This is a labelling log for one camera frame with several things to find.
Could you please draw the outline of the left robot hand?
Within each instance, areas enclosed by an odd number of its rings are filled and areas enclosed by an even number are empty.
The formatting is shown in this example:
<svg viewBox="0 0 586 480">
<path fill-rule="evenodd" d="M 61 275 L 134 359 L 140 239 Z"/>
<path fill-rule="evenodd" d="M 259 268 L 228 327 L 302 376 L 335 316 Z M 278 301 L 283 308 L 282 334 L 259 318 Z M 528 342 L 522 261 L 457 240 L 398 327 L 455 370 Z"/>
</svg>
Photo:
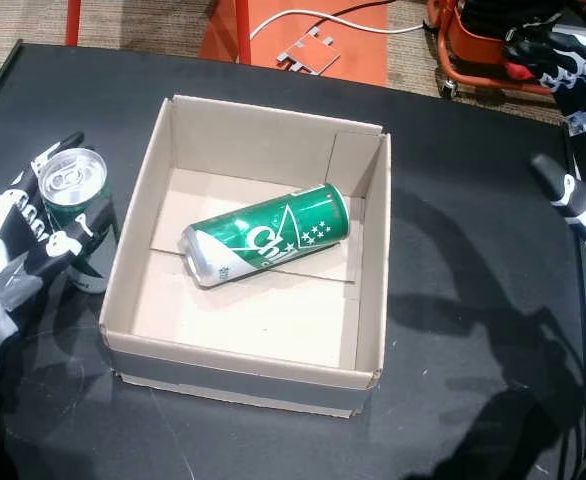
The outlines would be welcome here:
<svg viewBox="0 0 586 480">
<path fill-rule="evenodd" d="M 104 291 L 92 265 L 118 239 L 103 158 L 77 131 L 33 158 L 0 193 L 0 349 L 20 329 L 16 310 L 65 270 Z"/>
</svg>

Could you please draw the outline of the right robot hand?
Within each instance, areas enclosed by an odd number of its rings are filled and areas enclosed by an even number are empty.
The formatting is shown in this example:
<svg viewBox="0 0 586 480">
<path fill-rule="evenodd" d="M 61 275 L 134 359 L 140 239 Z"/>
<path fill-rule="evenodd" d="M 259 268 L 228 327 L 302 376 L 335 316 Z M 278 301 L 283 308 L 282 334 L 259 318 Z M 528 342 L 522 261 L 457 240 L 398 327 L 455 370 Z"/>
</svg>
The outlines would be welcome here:
<svg viewBox="0 0 586 480">
<path fill-rule="evenodd" d="M 564 119 L 565 138 L 585 140 L 586 36 L 521 28 L 507 36 L 504 54 L 550 91 Z M 549 203 L 586 243 L 586 181 L 547 154 L 535 154 L 530 166 Z"/>
</svg>

